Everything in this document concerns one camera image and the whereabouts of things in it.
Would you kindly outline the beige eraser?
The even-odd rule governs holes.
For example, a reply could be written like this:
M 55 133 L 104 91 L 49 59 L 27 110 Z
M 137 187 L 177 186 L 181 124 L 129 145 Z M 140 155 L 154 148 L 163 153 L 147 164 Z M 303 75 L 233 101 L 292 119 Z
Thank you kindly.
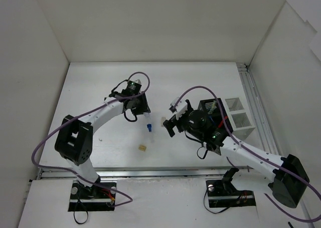
M 162 117 L 160 121 L 161 127 L 164 127 L 164 122 L 166 121 L 166 117 Z

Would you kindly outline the clear glue bottle blue cap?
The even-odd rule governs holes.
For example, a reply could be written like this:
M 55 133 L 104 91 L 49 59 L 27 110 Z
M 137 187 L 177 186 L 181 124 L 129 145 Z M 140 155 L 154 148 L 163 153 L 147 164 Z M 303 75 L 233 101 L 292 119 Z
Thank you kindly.
M 152 118 L 150 113 L 145 113 L 144 114 L 145 119 L 146 119 L 146 127 L 148 129 L 149 133 L 152 133 Z

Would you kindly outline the red gel pen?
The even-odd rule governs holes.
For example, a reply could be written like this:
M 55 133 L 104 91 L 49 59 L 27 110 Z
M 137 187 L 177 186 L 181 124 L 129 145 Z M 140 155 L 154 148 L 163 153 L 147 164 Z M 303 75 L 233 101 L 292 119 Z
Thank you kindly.
M 225 123 L 225 120 L 228 118 L 228 116 L 225 116 L 223 119 L 222 119 L 222 121 L 220 122 L 220 124 L 218 125 L 218 128 L 221 128 L 223 125 L 224 125 L 224 123 Z

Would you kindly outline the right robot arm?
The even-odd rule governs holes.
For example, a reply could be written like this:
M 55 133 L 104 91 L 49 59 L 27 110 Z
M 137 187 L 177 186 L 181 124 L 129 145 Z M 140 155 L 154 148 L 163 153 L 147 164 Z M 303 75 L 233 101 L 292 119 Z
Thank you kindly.
M 170 104 L 172 118 L 163 122 L 170 137 L 176 128 L 180 133 L 194 142 L 201 144 L 206 152 L 214 152 L 229 160 L 238 161 L 265 175 L 271 182 L 268 187 L 273 197 L 288 208 L 296 208 L 309 182 L 300 160 L 271 154 L 248 145 L 232 135 L 233 127 L 229 121 L 220 98 L 199 102 L 193 109 L 189 100 L 175 99 Z

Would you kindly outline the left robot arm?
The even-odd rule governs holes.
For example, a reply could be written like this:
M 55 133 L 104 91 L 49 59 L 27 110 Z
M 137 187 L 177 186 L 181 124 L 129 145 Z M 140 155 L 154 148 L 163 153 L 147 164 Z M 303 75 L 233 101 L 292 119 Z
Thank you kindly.
M 126 80 L 121 92 L 114 89 L 104 100 L 104 107 L 63 127 L 55 142 L 55 150 L 66 159 L 81 178 L 82 192 L 90 198 L 100 193 L 100 176 L 94 170 L 90 155 L 94 133 L 112 118 L 123 115 L 128 122 L 136 122 L 138 115 L 151 113 L 140 80 Z

